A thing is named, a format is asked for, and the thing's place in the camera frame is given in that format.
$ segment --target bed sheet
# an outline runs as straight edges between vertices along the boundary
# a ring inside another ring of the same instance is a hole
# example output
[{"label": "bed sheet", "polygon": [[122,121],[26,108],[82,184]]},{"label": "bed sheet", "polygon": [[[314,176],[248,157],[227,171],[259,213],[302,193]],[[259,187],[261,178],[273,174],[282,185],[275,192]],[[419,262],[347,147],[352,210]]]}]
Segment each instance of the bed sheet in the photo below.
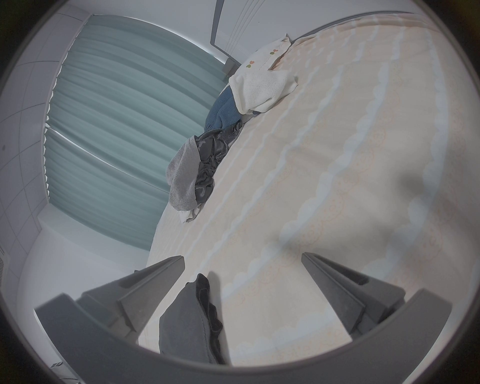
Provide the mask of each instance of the bed sheet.
[{"label": "bed sheet", "polygon": [[297,89],[245,124],[194,221],[168,205],[158,223],[148,265],[183,255],[186,268],[140,345],[158,352],[159,317],[198,273],[232,365],[348,343],[301,264],[316,252],[407,300],[427,288],[451,301],[433,358],[480,280],[480,108],[463,64],[423,16],[379,14],[297,40],[275,69]]}]

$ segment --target bed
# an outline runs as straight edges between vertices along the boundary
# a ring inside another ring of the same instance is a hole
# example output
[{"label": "bed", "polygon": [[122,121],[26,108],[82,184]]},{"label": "bed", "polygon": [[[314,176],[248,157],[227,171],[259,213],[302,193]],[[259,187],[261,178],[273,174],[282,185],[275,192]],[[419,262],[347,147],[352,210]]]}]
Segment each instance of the bed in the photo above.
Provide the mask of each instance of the bed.
[{"label": "bed", "polygon": [[297,89],[245,124],[195,220],[167,205],[148,265],[185,272],[139,344],[188,281],[208,277],[234,366],[283,363],[351,341],[301,264],[314,252],[453,311],[428,363],[480,281],[479,99],[445,37],[423,16],[377,14],[298,39],[275,69]]}]

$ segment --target light gap above curtain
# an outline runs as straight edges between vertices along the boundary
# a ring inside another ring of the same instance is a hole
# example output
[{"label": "light gap above curtain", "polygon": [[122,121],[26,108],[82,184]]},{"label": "light gap above curtain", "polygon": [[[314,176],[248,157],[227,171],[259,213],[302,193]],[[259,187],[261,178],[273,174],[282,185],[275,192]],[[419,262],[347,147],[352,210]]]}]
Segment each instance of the light gap above curtain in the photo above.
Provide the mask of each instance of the light gap above curtain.
[{"label": "light gap above curtain", "polygon": [[166,168],[189,137],[203,132],[227,84],[222,67],[155,25],[91,16],[50,100],[50,202],[104,235],[149,250],[168,202]]}]

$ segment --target black garment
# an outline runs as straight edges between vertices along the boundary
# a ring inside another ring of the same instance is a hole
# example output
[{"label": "black garment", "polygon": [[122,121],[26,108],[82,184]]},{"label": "black garment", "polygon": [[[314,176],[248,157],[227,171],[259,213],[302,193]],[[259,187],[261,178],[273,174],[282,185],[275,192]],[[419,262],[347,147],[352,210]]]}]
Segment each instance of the black garment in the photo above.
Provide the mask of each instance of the black garment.
[{"label": "black garment", "polygon": [[198,274],[187,283],[159,321],[160,353],[196,362],[225,364],[218,335],[223,324],[209,299],[210,283]]},{"label": "black garment", "polygon": [[237,139],[243,127],[241,120],[225,129],[207,131],[195,136],[200,164],[195,182],[195,199],[197,204],[205,203],[212,194],[214,187],[213,175],[216,168],[227,154],[233,142]]}]

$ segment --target blue garment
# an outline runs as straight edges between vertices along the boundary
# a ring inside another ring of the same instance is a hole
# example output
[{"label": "blue garment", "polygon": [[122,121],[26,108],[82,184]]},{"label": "blue garment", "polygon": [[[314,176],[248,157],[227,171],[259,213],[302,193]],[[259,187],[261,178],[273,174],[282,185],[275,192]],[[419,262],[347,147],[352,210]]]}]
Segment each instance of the blue garment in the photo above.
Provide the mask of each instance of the blue garment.
[{"label": "blue garment", "polygon": [[241,119],[230,85],[220,94],[205,120],[204,132],[228,128]]}]

